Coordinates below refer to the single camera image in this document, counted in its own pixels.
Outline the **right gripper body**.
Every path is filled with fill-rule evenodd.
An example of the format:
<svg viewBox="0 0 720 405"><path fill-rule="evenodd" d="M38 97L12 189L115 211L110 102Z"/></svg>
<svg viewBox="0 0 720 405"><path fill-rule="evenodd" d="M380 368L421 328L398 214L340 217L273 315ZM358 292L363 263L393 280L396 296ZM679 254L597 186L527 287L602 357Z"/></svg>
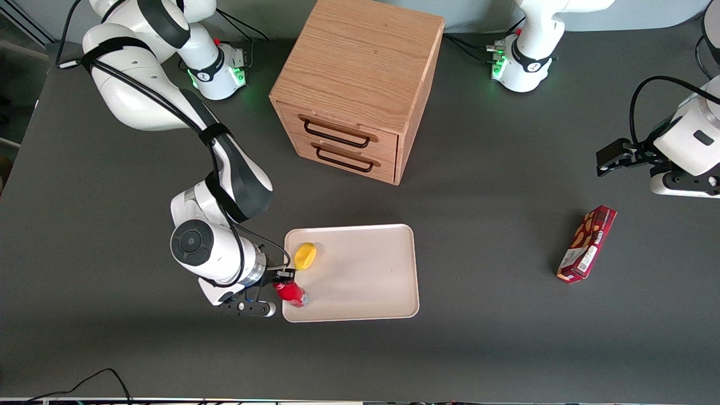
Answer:
<svg viewBox="0 0 720 405"><path fill-rule="evenodd" d="M206 300L221 306L248 288L262 288L272 282L273 273L267 270L231 270L229 272L201 272L198 282Z"/></svg>

